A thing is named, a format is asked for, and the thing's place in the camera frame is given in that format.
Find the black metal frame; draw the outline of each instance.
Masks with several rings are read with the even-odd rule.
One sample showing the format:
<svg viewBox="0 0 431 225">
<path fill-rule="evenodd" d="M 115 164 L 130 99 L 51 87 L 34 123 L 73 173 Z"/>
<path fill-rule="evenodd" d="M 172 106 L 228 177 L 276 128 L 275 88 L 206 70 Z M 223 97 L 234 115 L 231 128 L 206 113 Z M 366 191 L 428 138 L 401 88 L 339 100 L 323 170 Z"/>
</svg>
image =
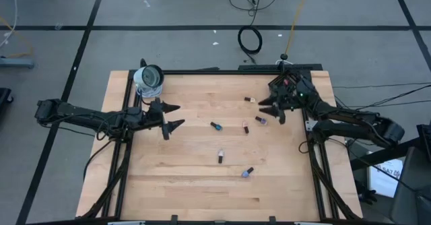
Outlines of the black metal frame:
<svg viewBox="0 0 431 225">
<path fill-rule="evenodd" d="M 422 133 L 422 129 L 425 125 L 418 125 L 418 132 L 420 134 L 419 137 L 411 139 L 409 141 L 405 141 L 403 143 L 398 144 L 394 148 L 391 149 L 383 149 L 377 152 L 373 152 L 371 154 L 364 155 L 360 158 L 355 158 L 350 161 L 350 166 L 352 170 L 358 170 L 361 168 L 367 168 L 371 165 L 381 164 L 388 160 L 393 160 L 396 158 L 401 158 L 407 155 L 407 152 L 410 148 L 415 147 L 423 153 L 426 154 L 427 158 L 431 161 L 431 155 L 429 150 L 429 145 L 424 139 L 424 135 Z"/>
<path fill-rule="evenodd" d="M 310 71 L 312 70 L 322 70 L 322 66 L 320 64 L 308 64 L 308 65 L 293 65 L 293 66 L 289 66 L 292 69 L 301 69 L 303 71 L 304 76 L 309 77 L 311 79 L 311 74 Z M 125 90 L 125 95 L 124 95 L 124 99 L 123 99 L 123 109 L 128 107 L 128 103 L 130 101 L 130 97 L 131 97 L 131 86 L 133 84 L 133 74 L 135 73 L 135 70 L 130 70 L 129 71 L 129 75 L 127 78 L 127 84 L 126 84 L 126 90 Z M 262 69 L 259 69 L 259 67 L 254 67 L 254 66 L 241 66 L 238 68 L 238 70 L 227 70 L 227 71 L 219 71 L 219 70 L 207 70 L 207 69 L 202 69 L 202 70 L 167 70 L 164 71 L 165 75 L 278 75 L 279 74 L 279 70 L 277 70 L 276 66 L 272 65 L 272 66 L 264 66 L 262 67 Z M 140 102 L 140 97 L 138 95 L 135 94 L 135 98 L 133 101 L 133 106 L 138 106 L 139 102 Z M 306 138 L 307 138 L 307 143 L 308 143 L 308 148 L 309 150 L 313 149 L 313 144 L 311 142 L 309 142 L 308 139 L 308 131 L 305 128 L 305 121 L 308 120 L 308 116 L 306 114 L 306 112 L 303 110 L 302 111 L 302 117 L 304 120 L 304 130 L 305 130 L 305 134 L 306 134 Z M 66 224 L 79 224 L 79 225 L 83 225 L 83 224 L 107 224 L 107 222 L 120 222 L 120 217 L 121 217 L 121 209 L 123 206 L 123 199 L 124 199 L 124 193 L 125 193 L 125 185 L 126 185 L 126 181 L 127 181 L 127 169 L 129 166 L 129 161 L 130 161 L 130 155 L 131 155 L 131 148 L 132 148 L 132 143 L 133 143 L 133 138 L 128 141 L 127 143 L 125 143 L 126 145 L 126 150 L 125 150 L 125 155 L 123 157 L 123 159 L 126 159 L 127 161 L 127 166 L 126 166 L 126 171 L 123 173 L 120 181 L 119 181 L 119 194 L 117 196 L 117 202 L 116 202 L 116 207 L 115 207 L 115 211 L 114 211 L 114 216 L 108 216 L 108 211 L 109 211 L 109 206 L 110 206 L 110 200 L 111 200 L 111 195 L 109 195 L 108 199 L 106 200 L 103 208 L 102 208 L 102 216 L 99 218 L 77 218 L 75 220 L 66 220 L 66 221 L 56 221 L 56 222 L 47 222 L 47 223 L 41 223 L 41 224 L 52 224 L 52 225 L 66 225 Z M 111 161 L 111 166 L 110 166 L 110 171 L 109 171 L 109 176 L 108 176 L 108 182 L 111 182 L 114 178 L 114 175 L 116 174 L 117 171 L 117 165 L 118 165 L 118 161 L 119 161 L 119 156 L 120 156 L 120 147 L 121 147 L 121 143 L 115 143 L 115 147 L 114 147 L 114 152 L 113 152 L 113 156 L 112 156 L 112 161 Z M 332 181 L 331 181 L 331 173 L 330 173 L 330 167 L 329 167 L 329 163 L 328 163 L 328 159 L 327 159 L 327 153 L 326 153 L 326 149 L 324 145 L 320 145 L 319 146 L 319 153 L 320 153 L 320 157 L 322 160 L 322 164 L 321 167 L 325 173 L 325 176 L 328 178 L 329 182 L 332 185 Z M 315 156 L 315 152 L 309 152 L 309 157 L 310 157 L 310 163 L 312 162 L 313 158 L 316 158 Z M 317 208 L 318 208 L 318 212 L 319 212 L 319 218 L 320 218 L 320 222 L 322 223 L 331 223 L 331 224 L 375 224 L 375 225 L 383 225 L 385 223 L 380 223 L 380 222 L 369 222 L 369 221 L 365 221 L 365 220 L 342 220 L 339 219 L 339 214 L 338 214 L 338 208 L 337 205 L 335 204 L 334 200 L 332 199 L 332 197 L 330 195 L 328 195 L 329 197 L 329 202 L 330 202 L 330 208 L 331 208 L 331 213 L 332 213 L 332 218 L 328 218 L 326 216 L 326 212 L 325 212 L 325 204 L 323 203 L 323 194 L 322 194 L 322 189 L 321 189 L 321 180 L 318 178 L 318 176 L 315 173 L 312 173 L 313 176 L 313 183 L 314 183 L 314 192 L 316 195 L 316 202 L 317 202 Z M 172 219 L 171 221 L 167 220 L 167 221 L 145 221 L 145 224 L 190 224 L 190 225 L 194 225 L 194 224 L 217 224 L 219 222 L 217 221 L 178 221 L 178 216 L 176 215 L 172 215 Z M 294 222 L 276 222 L 275 217 L 269 217 L 269 221 L 268 222 L 222 222 L 223 224 L 294 224 Z"/>
</svg>

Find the white paper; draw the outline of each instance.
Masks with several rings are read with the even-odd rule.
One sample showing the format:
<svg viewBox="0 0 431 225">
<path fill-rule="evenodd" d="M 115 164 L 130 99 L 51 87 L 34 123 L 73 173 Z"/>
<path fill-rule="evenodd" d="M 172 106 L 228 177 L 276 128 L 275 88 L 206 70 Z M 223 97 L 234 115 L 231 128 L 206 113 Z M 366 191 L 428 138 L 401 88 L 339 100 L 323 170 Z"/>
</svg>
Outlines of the white paper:
<svg viewBox="0 0 431 225">
<path fill-rule="evenodd" d="M 403 161 L 389 160 L 382 164 L 377 164 L 376 167 L 381 168 L 388 174 L 399 179 L 403 170 Z M 394 197 L 397 190 L 398 181 L 385 175 L 383 172 L 374 167 L 368 167 L 368 189 L 375 190 L 376 194 L 384 195 L 387 197 Z"/>
</svg>

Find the gray floor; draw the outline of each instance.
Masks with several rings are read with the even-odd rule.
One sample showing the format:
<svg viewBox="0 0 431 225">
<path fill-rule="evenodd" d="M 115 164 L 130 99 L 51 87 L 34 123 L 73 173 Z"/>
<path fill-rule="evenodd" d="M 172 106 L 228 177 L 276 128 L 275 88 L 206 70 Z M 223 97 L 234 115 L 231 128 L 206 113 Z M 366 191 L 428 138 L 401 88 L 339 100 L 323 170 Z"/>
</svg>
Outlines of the gray floor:
<svg viewBox="0 0 431 225">
<path fill-rule="evenodd" d="M 95 25 L 175 26 L 245 25 L 247 12 L 232 8 L 228 0 L 102 0 Z M 262 0 L 266 5 L 271 0 Z M 0 16 L 13 21 L 13 0 L 0 0 Z M 19 25 L 85 26 L 95 0 L 18 0 Z M 288 25 L 300 0 L 277 0 L 260 11 L 258 25 Z M 405 0 L 417 25 L 431 25 L 431 0 Z M 324 26 L 406 26 L 397 0 L 307 0 L 298 22 Z M 59 98 L 80 44 L 82 31 L 21 31 L 34 46 L 35 69 L 0 69 L 0 86 L 13 90 L 15 102 L 0 125 L 0 218 L 13 224 L 18 217 L 48 130 L 34 120 L 37 100 Z M 263 48 L 258 64 L 274 64 L 286 47 L 289 32 L 262 30 Z M 431 44 L 431 32 L 421 32 Z M 220 67 L 236 69 L 248 57 L 236 41 L 236 30 L 92 31 L 69 98 L 72 104 L 100 109 L 108 74 L 134 69 L 140 58 L 162 69 Z M 255 36 L 244 34 L 247 47 Z M 12 37 L 0 55 L 25 51 Z M 428 68 L 410 31 L 296 31 L 290 49 L 294 63 L 321 63 L 334 86 L 429 82 Z M 415 88 L 335 89 L 347 105 L 370 104 Z M 409 100 L 427 100 L 431 90 Z M 406 130 L 404 140 L 417 136 L 416 125 L 429 123 L 430 103 L 376 108 Z M 28 222 L 72 219 L 82 186 L 82 170 L 92 138 L 60 130 L 36 194 Z M 373 210 L 364 213 L 375 217 Z"/>
</svg>

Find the black cable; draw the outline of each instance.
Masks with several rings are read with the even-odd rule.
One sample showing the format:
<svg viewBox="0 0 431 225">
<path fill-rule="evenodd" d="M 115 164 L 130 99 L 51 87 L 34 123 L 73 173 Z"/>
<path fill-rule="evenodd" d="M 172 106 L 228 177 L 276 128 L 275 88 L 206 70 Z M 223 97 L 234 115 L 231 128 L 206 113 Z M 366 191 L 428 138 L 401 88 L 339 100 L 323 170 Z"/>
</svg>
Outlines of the black cable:
<svg viewBox="0 0 431 225">
<path fill-rule="evenodd" d="M 344 105 L 344 107 L 349 108 L 346 104 L 344 104 L 344 102 L 342 100 L 340 100 L 340 98 L 338 98 L 336 95 L 334 95 L 334 97 L 342 104 Z"/>
<path fill-rule="evenodd" d="M 48 126 L 42 125 L 42 124 L 40 124 L 40 126 L 41 127 L 45 127 L 45 128 L 51 128 L 51 126 L 48 127 Z M 75 131 L 75 130 L 72 130 L 72 129 L 69 129 L 69 128 L 66 128 L 66 127 L 59 127 L 59 129 L 63 129 L 63 130 L 66 130 L 66 131 L 71 131 L 73 133 L 77 133 L 77 134 L 82 134 L 82 135 L 87 135 L 87 136 L 90 136 L 90 137 L 94 137 L 94 134 L 84 133 L 84 132 L 81 132 L 81 131 Z"/>
<path fill-rule="evenodd" d="M 303 141 L 302 143 L 300 143 L 299 144 L 299 146 L 298 146 L 298 151 L 301 153 L 301 154 L 307 154 L 309 151 L 307 150 L 307 151 L 305 151 L 305 152 L 303 152 L 303 151 L 301 151 L 301 146 L 302 146 L 302 144 L 304 144 L 304 143 L 307 143 L 307 141 Z"/>
<path fill-rule="evenodd" d="M 99 125 L 99 127 L 97 128 L 97 131 L 96 131 L 96 139 L 98 140 L 98 141 L 102 141 L 111 131 L 113 131 L 111 128 L 110 128 L 110 124 L 109 124 L 109 122 L 108 122 L 108 120 L 109 119 L 111 119 L 111 118 L 113 118 L 113 117 L 116 117 L 116 116 L 118 116 L 118 115 L 122 115 L 122 114 L 125 114 L 125 112 L 124 111 L 121 111 L 121 112 L 118 112 L 118 113 L 115 113 L 115 114 L 113 114 L 113 115 L 110 115 L 108 118 L 106 118 L 106 119 L 103 119 L 103 122 L 101 122 L 101 124 Z M 102 131 L 102 127 L 103 127 L 103 124 L 105 124 L 106 123 L 106 125 L 107 125 L 107 127 L 106 127 L 106 132 L 104 133 L 104 135 L 102 136 L 102 137 L 99 137 L 99 133 Z"/>
<path fill-rule="evenodd" d="M 399 95 L 397 95 L 397 96 L 395 96 L 395 97 L 386 98 L 386 99 L 384 99 L 384 100 L 381 100 L 381 101 L 378 101 L 378 102 L 372 103 L 372 104 L 370 104 L 370 105 L 368 105 L 368 106 L 364 106 L 364 107 L 361 107 L 361 108 L 357 108 L 356 110 L 361 110 L 361 109 L 363 109 L 363 108 L 368 108 L 368 107 L 375 107 L 375 106 L 379 106 L 379 105 L 384 104 L 384 103 L 386 103 L 386 102 L 389 102 L 389 101 L 392 101 L 392 100 L 398 99 L 398 98 L 400 98 L 400 97 L 404 97 L 404 96 L 409 95 L 409 94 L 413 94 L 414 92 L 417 92 L 417 91 L 419 91 L 419 90 L 423 90 L 424 88 L 429 88 L 429 87 L 431 87 L 431 84 L 429 84 L 429 85 L 427 85 L 427 86 L 423 86 L 423 87 L 421 87 L 421 88 L 417 88 L 417 89 L 415 89 L 415 90 L 410 90 L 410 91 L 408 91 L 408 92 L 406 92 L 406 93 L 399 94 Z"/>
<path fill-rule="evenodd" d="M 253 14 L 253 20 L 251 21 L 250 26 L 252 26 L 253 23 L 255 22 L 255 18 L 256 18 L 256 14 L 257 14 L 257 9 L 259 8 L 259 2 L 260 1 L 261 0 L 257 0 L 256 9 L 253 10 L 255 13 Z"/>
<path fill-rule="evenodd" d="M 259 2 L 260 2 L 260 0 L 257 0 L 256 9 L 259 7 Z M 262 49 L 262 44 L 263 44 L 261 33 L 256 28 L 252 27 L 253 22 L 255 22 L 256 13 L 257 13 L 257 10 L 255 11 L 255 13 L 253 15 L 253 20 L 251 21 L 250 25 L 249 26 L 243 26 L 238 31 L 238 44 L 240 45 L 241 50 L 250 58 L 250 60 L 254 64 L 256 64 L 256 60 L 254 58 L 252 58 L 251 55 L 255 55 L 255 54 L 259 53 L 259 51 L 261 51 L 261 49 Z M 259 39 L 259 45 L 258 45 L 257 49 L 250 50 L 250 49 L 247 49 L 243 45 L 243 43 L 241 41 L 241 34 L 244 30 L 252 30 L 256 34 L 257 38 Z"/>
<path fill-rule="evenodd" d="M 247 49 L 247 48 L 243 45 L 243 43 L 242 43 L 242 41 L 241 41 L 241 34 L 242 34 L 242 32 L 243 32 L 244 30 L 252 30 L 252 31 L 256 34 L 257 38 L 259 39 L 259 45 L 258 45 L 258 47 L 257 47 L 255 50 Z M 254 58 L 252 58 L 252 57 L 251 57 L 251 55 L 255 55 L 255 54 L 259 53 L 259 52 L 261 51 L 261 49 L 262 49 L 263 41 L 262 41 L 262 35 L 261 35 L 261 33 L 260 33 L 256 28 L 254 28 L 254 27 L 252 27 L 252 26 L 243 26 L 243 27 L 241 27 L 240 31 L 238 32 L 238 44 L 240 45 L 241 50 L 242 50 L 242 51 L 243 51 L 243 52 L 244 52 L 248 57 L 250 57 L 250 60 L 251 60 L 254 64 L 256 64 L 255 59 L 254 59 Z"/>
<path fill-rule="evenodd" d="M 84 177 L 83 177 L 83 180 L 85 180 L 85 179 L 86 179 L 87 168 L 88 168 L 88 165 L 90 165 L 90 162 L 93 160 L 93 158 L 94 158 L 97 154 L 99 154 L 99 153 L 100 153 L 104 148 L 106 148 L 106 147 L 107 147 L 111 142 L 112 142 L 112 140 L 109 140 L 105 145 L 103 145 L 99 150 L 97 150 L 93 155 L 91 155 L 90 159 L 88 159 L 87 164 L 86 164 L 86 166 L 85 166 L 85 168 L 84 168 Z"/>
<path fill-rule="evenodd" d="M 420 83 L 407 83 L 407 84 L 381 84 L 374 86 L 333 86 L 332 88 L 381 88 L 381 87 L 393 87 L 393 86 L 409 86 L 409 85 L 423 85 L 423 84 L 431 84 L 431 82 L 420 82 Z"/>
<path fill-rule="evenodd" d="M 402 102 L 398 104 L 381 104 L 378 106 L 371 106 L 371 107 L 385 107 L 385 106 L 397 106 L 397 105 L 404 105 L 404 104 L 415 104 L 415 103 L 423 103 L 423 102 L 431 102 L 431 100 L 417 100 L 417 101 L 411 101 L 411 102 Z M 350 108 L 368 108 L 369 106 L 349 106 Z"/>
<path fill-rule="evenodd" d="M 262 35 L 261 35 L 261 33 L 256 28 L 252 27 L 252 25 L 255 22 L 255 18 L 256 18 L 257 12 L 259 10 L 268 8 L 269 6 L 271 6 L 275 2 L 275 0 L 272 0 L 271 3 L 269 3 L 268 5 L 266 5 L 265 7 L 260 8 L 260 9 L 259 9 L 259 2 L 260 2 L 260 0 L 257 0 L 257 3 L 256 3 L 255 0 L 247 0 L 247 1 L 251 4 L 251 8 L 250 9 L 245 9 L 245 8 L 241 8 L 241 7 L 236 6 L 235 4 L 233 4 L 232 0 L 229 0 L 229 3 L 231 4 L 232 7 L 236 8 L 236 9 L 248 11 L 248 15 L 251 16 L 251 17 L 253 17 L 253 20 L 250 23 L 250 25 L 249 26 L 243 26 L 240 29 L 240 31 L 238 32 L 238 43 L 239 43 L 239 45 L 241 47 L 241 50 L 250 58 L 250 60 L 252 61 L 252 63 L 256 64 L 256 60 L 251 55 L 255 55 L 255 54 L 259 53 L 259 51 L 262 49 L 263 41 L 262 41 Z M 241 41 L 241 34 L 242 34 L 242 31 L 244 31 L 244 30 L 252 30 L 256 34 L 257 38 L 259 39 L 259 45 L 258 45 L 257 49 L 250 50 L 250 49 L 247 49 L 243 45 L 243 43 Z"/>
<path fill-rule="evenodd" d="M 380 171 L 380 172 L 384 173 L 385 175 L 387 175 L 387 176 L 391 177 L 392 179 L 396 180 L 397 182 L 399 182 L 400 184 L 402 184 L 405 188 L 407 188 L 408 190 L 410 190 L 412 193 L 418 194 L 418 195 L 420 195 L 421 197 L 423 197 L 423 198 L 427 199 L 428 201 L 431 201 L 431 198 L 426 197 L 425 195 L 422 195 L 421 193 L 419 193 L 419 192 L 418 192 L 418 191 L 416 191 L 415 189 L 411 188 L 409 185 L 407 185 L 407 184 L 406 184 L 406 183 L 404 183 L 403 181 L 400 181 L 400 180 L 399 180 L 399 179 L 397 179 L 396 177 L 394 177 L 394 176 L 392 176 L 392 175 L 388 174 L 387 172 L 385 172 L 383 169 L 381 169 L 381 168 L 379 168 L 379 167 L 377 167 L 377 166 L 375 166 L 375 165 L 371 165 L 371 164 L 370 164 L 370 163 L 368 163 L 367 161 L 365 161 L 365 160 L 363 160 L 362 158 L 360 158 L 358 155 L 356 155 L 354 152 L 352 152 L 352 151 L 350 150 L 350 147 L 353 145 L 353 143 L 352 143 L 350 146 L 348 146 L 348 147 L 347 147 L 344 143 L 342 143 L 342 142 L 340 142 L 340 141 L 338 141 L 338 140 L 336 140 L 336 139 L 333 139 L 333 138 L 328 138 L 328 139 L 329 139 L 329 140 L 331 140 L 331 141 L 335 141 L 335 142 L 337 142 L 337 143 L 340 143 L 341 145 L 343 145 L 344 147 L 346 147 L 346 148 L 347 148 L 347 150 L 348 150 L 348 152 L 349 152 L 349 153 L 351 153 L 353 156 L 355 156 L 359 161 L 363 162 L 364 164 L 366 164 L 366 165 L 368 165 L 368 166 L 370 166 L 370 167 L 373 167 L 373 168 L 377 169 L 378 171 Z"/>
<path fill-rule="evenodd" d="M 271 3 L 269 3 L 268 5 L 266 5 L 265 7 L 260 8 L 260 9 L 257 6 L 256 6 L 256 9 L 255 9 L 254 6 L 252 8 L 250 8 L 250 9 L 245 9 L 245 8 L 241 8 L 241 7 L 238 7 L 238 6 L 234 5 L 232 3 L 232 0 L 229 0 L 229 3 L 231 4 L 232 7 L 236 8 L 236 9 L 239 9 L 239 10 L 243 10 L 243 11 L 259 11 L 259 10 L 262 10 L 262 9 L 266 9 L 269 6 L 271 6 L 274 2 L 275 2 L 275 0 L 272 0 Z"/>
<path fill-rule="evenodd" d="M 141 98 L 141 101 L 146 105 L 150 105 L 149 103 L 146 103 L 145 101 L 143 101 L 143 98 Z"/>
</svg>

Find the small bottle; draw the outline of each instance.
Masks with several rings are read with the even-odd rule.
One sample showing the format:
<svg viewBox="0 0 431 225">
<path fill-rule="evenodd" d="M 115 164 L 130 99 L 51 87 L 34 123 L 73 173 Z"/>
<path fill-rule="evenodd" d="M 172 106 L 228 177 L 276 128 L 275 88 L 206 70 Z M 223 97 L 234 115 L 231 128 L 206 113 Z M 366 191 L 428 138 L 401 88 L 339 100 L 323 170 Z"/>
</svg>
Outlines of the small bottle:
<svg viewBox="0 0 431 225">
<path fill-rule="evenodd" d="M 224 151 L 220 149 L 218 152 L 218 163 L 221 164 L 223 162 Z"/>
<path fill-rule="evenodd" d="M 244 100 L 245 100 L 245 101 L 252 102 L 252 103 L 256 102 L 256 99 L 255 99 L 255 98 L 253 98 L 253 97 L 245 97 L 245 98 L 244 98 Z"/>
<path fill-rule="evenodd" d="M 242 127 L 244 127 L 245 133 L 248 134 L 248 123 L 246 121 L 242 122 Z"/>
<path fill-rule="evenodd" d="M 255 117 L 255 119 L 256 119 L 257 121 L 259 121 L 260 123 L 264 124 L 264 125 L 266 125 L 266 124 L 267 124 L 267 120 L 266 120 L 266 119 L 264 119 L 264 118 L 261 118 L 261 117 Z"/>
<path fill-rule="evenodd" d="M 253 167 L 251 167 L 251 168 L 249 168 L 248 170 L 246 170 L 246 171 L 244 171 L 243 173 L 242 173 L 242 177 L 243 178 L 247 178 L 248 176 L 250 176 L 250 173 L 251 172 L 253 172 L 254 171 L 254 168 Z"/>
<path fill-rule="evenodd" d="M 213 122 L 210 123 L 217 131 L 221 131 L 223 127 L 221 125 L 215 124 Z"/>
</svg>

